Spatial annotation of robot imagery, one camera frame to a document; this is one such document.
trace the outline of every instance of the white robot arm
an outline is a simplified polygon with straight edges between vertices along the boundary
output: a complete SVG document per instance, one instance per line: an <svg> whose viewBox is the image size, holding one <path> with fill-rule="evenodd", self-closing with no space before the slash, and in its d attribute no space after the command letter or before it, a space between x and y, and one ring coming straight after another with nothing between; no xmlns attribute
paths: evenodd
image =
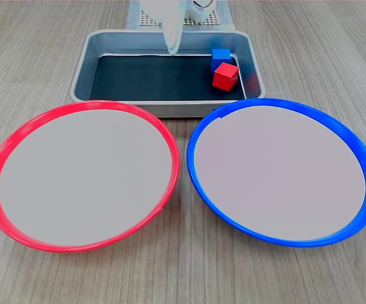
<svg viewBox="0 0 366 304"><path fill-rule="evenodd" d="M215 10L217 0L141 0L141 9L157 24L162 24L168 52L179 50L184 19L202 23Z"/></svg>

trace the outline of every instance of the wooden table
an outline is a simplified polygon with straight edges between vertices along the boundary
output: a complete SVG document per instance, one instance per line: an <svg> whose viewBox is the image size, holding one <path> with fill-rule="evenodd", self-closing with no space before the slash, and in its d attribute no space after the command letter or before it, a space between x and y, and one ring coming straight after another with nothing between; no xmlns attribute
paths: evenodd
<svg viewBox="0 0 366 304"><path fill-rule="evenodd" d="M125 27L128 2L0 1L0 144L19 126L72 102L87 34ZM267 97L336 117L366 144L366 1L233 1L253 41ZM167 207L117 244L45 253L0 231L0 303L366 304L366 228L325 248L249 237L202 202L186 163L198 120L168 120L182 172Z"/></svg>

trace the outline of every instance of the gray tray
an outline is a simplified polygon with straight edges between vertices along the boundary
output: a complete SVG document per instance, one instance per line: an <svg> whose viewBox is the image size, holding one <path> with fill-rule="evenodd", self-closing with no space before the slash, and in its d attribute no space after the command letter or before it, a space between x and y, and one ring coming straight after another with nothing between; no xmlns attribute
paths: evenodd
<svg viewBox="0 0 366 304"><path fill-rule="evenodd" d="M213 48L229 48L239 67L231 92L212 87ZM70 95L76 102L114 100L160 118L189 118L238 99L262 98L265 88L245 33L184 31L179 52L171 57L162 31L99 30L85 42Z"/></svg>

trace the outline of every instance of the cube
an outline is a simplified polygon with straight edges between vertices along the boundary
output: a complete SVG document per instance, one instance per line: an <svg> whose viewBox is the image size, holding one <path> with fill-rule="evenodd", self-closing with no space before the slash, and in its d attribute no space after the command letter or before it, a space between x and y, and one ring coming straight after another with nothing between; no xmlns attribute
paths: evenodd
<svg viewBox="0 0 366 304"><path fill-rule="evenodd" d="M226 62L214 72L213 86L224 91L230 91L238 81L239 68Z"/></svg>
<svg viewBox="0 0 366 304"><path fill-rule="evenodd" d="M211 57L211 72L221 65L221 63L231 63L231 53L229 49L213 49Z"/></svg>

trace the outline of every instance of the red plate rim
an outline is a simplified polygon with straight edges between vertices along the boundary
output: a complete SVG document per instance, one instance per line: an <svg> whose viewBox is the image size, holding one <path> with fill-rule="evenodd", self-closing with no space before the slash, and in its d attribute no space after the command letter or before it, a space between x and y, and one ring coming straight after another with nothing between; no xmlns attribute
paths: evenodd
<svg viewBox="0 0 366 304"><path fill-rule="evenodd" d="M154 127L158 129L158 131L162 134L163 138L165 138L168 147L170 149L170 154L172 157L172 172L169 180L169 184L161 197L159 203L155 206L153 211L142 221L140 221L135 226L131 227L129 230L119 234L110 239L100 241L94 244L87 245L78 245L78 246L58 246L53 244L44 243L38 241L32 237L27 236L22 233L19 229L17 229L8 219L6 214L3 211L3 208L0 204L0 229L6 233L9 237L18 241L19 243L24 244L25 246L35 248L37 250L43 251L51 251L51 252L61 252L61 253L69 253L69 252L79 252L79 251L87 251L102 248L114 242L117 242L121 239L130 236L135 233L139 229L141 229L144 225L150 222L166 205L167 201L172 196L176 185L177 179L179 178L180 172L180 155L179 149L177 147L177 143L172 133L168 130L166 125L153 114L139 108L137 106L132 106L131 104L123 104L118 103L116 101L84 101L80 103L72 103L66 104L64 106L60 106L58 108L54 108L49 110L29 122L22 125L19 129L17 129L12 135L3 142L0 146L0 174L3 169L3 166L10 156L11 152L33 131L37 130L39 127L45 125L46 123L57 119L59 117L80 112L80 111L89 111L89 110L116 110L116 111L124 111L127 113L131 113L138 117L141 117L151 123Z"/></svg>

